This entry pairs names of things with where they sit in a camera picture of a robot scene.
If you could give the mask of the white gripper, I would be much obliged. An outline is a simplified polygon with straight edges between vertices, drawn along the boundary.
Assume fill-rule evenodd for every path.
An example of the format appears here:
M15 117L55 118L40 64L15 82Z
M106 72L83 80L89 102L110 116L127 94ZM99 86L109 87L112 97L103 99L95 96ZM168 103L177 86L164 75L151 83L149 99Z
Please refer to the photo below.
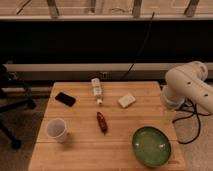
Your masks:
M160 99L162 104L169 109L164 111L164 124L171 124L176 114L174 110L184 103L184 97L166 85L161 91Z

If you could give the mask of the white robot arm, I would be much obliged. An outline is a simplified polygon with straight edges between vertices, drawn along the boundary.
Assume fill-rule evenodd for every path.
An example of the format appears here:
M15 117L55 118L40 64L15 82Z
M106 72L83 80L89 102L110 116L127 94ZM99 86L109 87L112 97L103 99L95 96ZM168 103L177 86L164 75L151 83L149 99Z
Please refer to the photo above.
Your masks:
M185 99L192 100L213 114L213 87L205 83L207 76L208 68L200 61L189 62L167 71L166 85L160 95L165 124L174 118L176 110Z

